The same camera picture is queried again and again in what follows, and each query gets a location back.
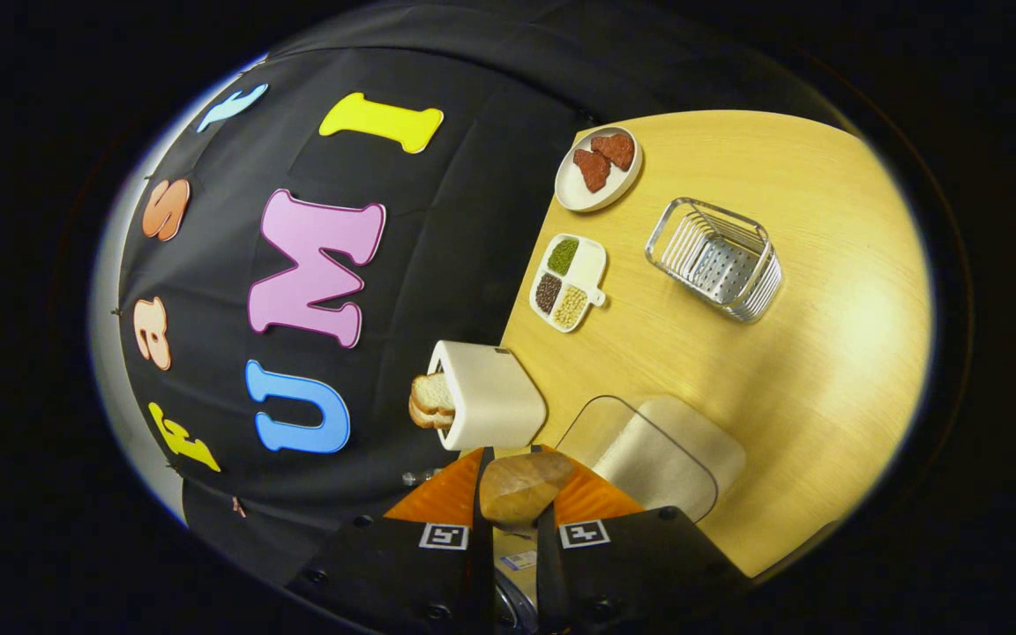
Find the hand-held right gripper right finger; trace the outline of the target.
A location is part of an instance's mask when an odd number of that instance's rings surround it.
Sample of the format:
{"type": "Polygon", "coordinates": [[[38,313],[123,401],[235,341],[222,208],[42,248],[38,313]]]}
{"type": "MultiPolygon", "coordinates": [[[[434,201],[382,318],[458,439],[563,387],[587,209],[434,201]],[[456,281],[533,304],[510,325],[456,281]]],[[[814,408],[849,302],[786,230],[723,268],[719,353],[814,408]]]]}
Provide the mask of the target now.
{"type": "Polygon", "coordinates": [[[539,516],[543,634],[693,634],[754,582],[674,505],[648,509],[578,461],[539,516]]]}

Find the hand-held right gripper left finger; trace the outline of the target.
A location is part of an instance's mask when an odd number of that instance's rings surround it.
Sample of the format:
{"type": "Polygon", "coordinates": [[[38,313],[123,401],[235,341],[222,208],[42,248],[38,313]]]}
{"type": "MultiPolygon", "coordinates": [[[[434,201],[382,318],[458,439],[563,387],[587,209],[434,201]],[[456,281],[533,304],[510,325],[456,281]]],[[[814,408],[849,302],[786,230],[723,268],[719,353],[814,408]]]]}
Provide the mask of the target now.
{"type": "Polygon", "coordinates": [[[326,537],[288,590],[370,634],[491,634],[492,529],[479,483],[492,449],[465,454],[384,514],[326,537]]]}

